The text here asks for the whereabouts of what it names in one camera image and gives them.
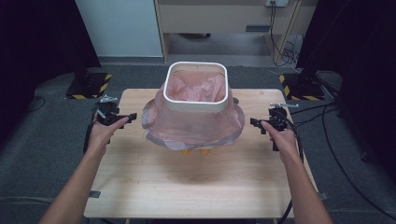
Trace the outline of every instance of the forearm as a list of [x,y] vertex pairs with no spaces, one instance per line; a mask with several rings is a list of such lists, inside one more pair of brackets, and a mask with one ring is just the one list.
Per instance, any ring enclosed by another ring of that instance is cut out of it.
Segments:
[[40,223],[81,223],[100,156],[85,155]]
[[285,162],[296,223],[332,223],[300,158]]

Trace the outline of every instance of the white square bowl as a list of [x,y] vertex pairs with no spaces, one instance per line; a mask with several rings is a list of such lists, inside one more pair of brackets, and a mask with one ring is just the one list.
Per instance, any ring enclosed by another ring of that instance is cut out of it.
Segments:
[[[224,76],[225,79],[225,92],[224,98],[216,102],[194,102],[194,101],[179,101],[173,100],[168,96],[168,88],[170,83],[170,76],[177,71],[205,71],[205,72],[216,72]],[[166,106],[175,111],[182,112],[209,112],[218,113],[223,111],[227,107],[228,102],[228,77],[227,69],[219,63],[197,63],[197,62],[179,62],[174,63],[169,67],[168,75],[165,80],[163,97]]]

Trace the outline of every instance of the wooden table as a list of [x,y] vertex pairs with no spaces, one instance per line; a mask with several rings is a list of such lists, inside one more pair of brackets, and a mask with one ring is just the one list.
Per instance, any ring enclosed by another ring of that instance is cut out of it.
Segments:
[[[285,168],[250,118],[268,119],[270,103],[284,103],[279,90],[233,90],[246,115],[234,145],[208,155],[183,155],[148,141],[141,126],[145,104],[157,90],[130,89],[120,99],[120,113],[137,120],[117,130],[107,146],[85,217],[263,218],[281,217],[290,201]],[[308,163],[305,167],[311,176]]]

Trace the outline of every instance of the yellow and black hazard tape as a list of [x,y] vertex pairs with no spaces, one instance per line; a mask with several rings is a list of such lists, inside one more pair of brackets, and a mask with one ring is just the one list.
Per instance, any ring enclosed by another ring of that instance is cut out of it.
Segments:
[[66,98],[67,99],[77,99],[77,100],[100,98],[105,93],[105,90],[107,88],[108,82],[110,81],[110,78],[111,78],[111,75],[107,74],[106,77],[105,77],[105,80],[103,81],[103,84],[100,87],[100,90],[99,90],[99,92],[97,94],[90,94],[90,95],[86,95],[86,94],[71,94],[71,95],[67,95]]
[[279,80],[280,80],[280,83],[282,84],[283,91],[285,92],[286,98],[288,100],[310,100],[310,101],[324,100],[324,97],[321,97],[321,96],[317,97],[317,96],[309,96],[309,95],[305,95],[305,96],[293,95],[290,92],[290,88],[289,88],[288,84],[285,81],[285,77],[284,76],[279,76]]

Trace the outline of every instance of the wall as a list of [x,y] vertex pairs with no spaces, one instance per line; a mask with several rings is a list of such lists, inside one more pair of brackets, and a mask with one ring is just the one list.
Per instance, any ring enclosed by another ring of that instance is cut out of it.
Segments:
[[99,57],[162,57],[154,1],[76,0]]

